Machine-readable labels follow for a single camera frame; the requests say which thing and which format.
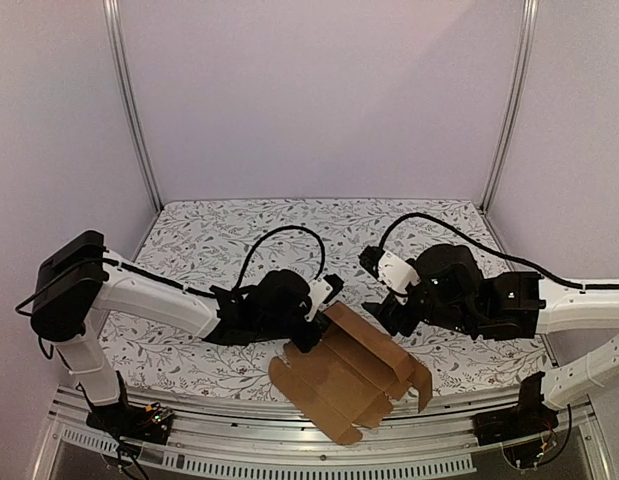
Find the brown cardboard box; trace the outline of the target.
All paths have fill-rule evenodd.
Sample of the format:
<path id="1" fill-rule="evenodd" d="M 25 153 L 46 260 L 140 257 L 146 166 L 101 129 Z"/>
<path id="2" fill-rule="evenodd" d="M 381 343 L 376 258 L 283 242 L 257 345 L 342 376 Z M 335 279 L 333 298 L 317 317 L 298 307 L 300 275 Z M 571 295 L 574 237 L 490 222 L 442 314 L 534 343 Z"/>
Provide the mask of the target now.
<path id="1" fill-rule="evenodd" d="M 302 353 L 289 342 L 268 368 L 271 383 L 306 418 L 336 444 L 352 445 L 409 389 L 418 392 L 417 410 L 426 408 L 433 381 L 425 365 L 345 304 L 326 314 L 332 324 L 317 346 Z"/>

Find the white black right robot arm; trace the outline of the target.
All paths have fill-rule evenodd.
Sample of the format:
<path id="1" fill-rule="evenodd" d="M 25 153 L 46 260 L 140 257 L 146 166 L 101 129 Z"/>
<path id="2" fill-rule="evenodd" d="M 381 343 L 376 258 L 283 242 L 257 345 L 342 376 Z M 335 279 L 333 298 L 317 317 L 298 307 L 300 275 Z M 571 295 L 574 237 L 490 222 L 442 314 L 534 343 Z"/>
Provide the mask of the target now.
<path id="1" fill-rule="evenodd" d="M 618 280 L 600 286 L 552 280 L 537 267 L 487 278 L 467 247 L 451 244 L 434 245 L 408 261 L 380 246 L 367 246 L 359 260 L 388 290 L 382 302 L 363 307 L 392 336 L 408 337 L 421 323 L 494 341 L 566 330 L 616 330 L 611 340 L 586 355 L 522 382 L 519 404 L 506 415 L 513 435 L 526 436 L 541 424 L 544 407 L 560 410 L 619 377 Z"/>

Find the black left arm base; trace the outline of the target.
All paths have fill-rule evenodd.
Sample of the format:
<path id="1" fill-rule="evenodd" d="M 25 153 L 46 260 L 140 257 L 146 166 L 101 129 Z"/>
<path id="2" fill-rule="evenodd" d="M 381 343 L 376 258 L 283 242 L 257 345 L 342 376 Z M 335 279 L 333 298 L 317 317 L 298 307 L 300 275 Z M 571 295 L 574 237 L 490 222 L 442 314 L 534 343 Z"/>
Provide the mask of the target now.
<path id="1" fill-rule="evenodd" d="M 144 407 L 118 402 L 107 406 L 91 406 L 86 424 L 113 438 L 166 445 L 173 420 L 174 411 L 158 402 Z"/>

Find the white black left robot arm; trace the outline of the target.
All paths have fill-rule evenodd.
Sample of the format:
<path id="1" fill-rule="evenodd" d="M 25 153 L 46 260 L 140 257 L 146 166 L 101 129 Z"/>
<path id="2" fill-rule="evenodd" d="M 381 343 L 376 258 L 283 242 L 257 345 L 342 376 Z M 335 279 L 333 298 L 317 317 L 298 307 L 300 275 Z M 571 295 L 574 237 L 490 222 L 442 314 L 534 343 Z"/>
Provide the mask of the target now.
<path id="1" fill-rule="evenodd" d="M 125 402 L 124 381 L 106 359 L 93 317 L 121 312 L 221 346 L 289 340 L 307 353 L 330 324 L 322 307 L 343 285 L 336 274 L 318 272 L 307 281 L 278 269 L 255 285 L 238 280 L 230 289 L 203 291 L 136 265 L 106 248 L 102 233 L 87 230 L 40 265 L 34 293 L 14 309 L 60 353 L 100 419 L 127 434 L 138 415 Z"/>

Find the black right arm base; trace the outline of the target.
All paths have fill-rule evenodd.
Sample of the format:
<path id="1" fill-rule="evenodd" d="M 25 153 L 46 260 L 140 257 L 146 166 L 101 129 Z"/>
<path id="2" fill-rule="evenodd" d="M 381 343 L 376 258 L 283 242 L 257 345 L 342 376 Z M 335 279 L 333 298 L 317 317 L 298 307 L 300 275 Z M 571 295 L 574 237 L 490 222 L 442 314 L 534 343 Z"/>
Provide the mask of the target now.
<path id="1" fill-rule="evenodd" d="M 480 446 L 497 444 L 554 429 L 558 426 L 557 416 L 557 411 L 544 405 L 513 406 L 474 415 L 473 432 Z"/>

